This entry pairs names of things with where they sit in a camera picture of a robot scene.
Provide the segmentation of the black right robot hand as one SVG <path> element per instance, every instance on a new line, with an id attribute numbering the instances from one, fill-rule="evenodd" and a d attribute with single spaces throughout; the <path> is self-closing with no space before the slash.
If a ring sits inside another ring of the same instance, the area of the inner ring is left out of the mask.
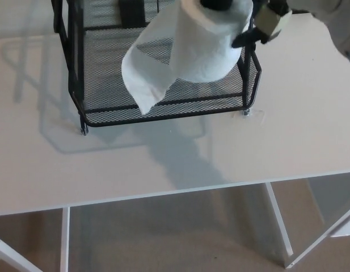
<path id="1" fill-rule="evenodd" d="M 197 1 L 202 24 L 221 49 L 266 44 L 279 35 L 292 11 L 286 1 Z"/>

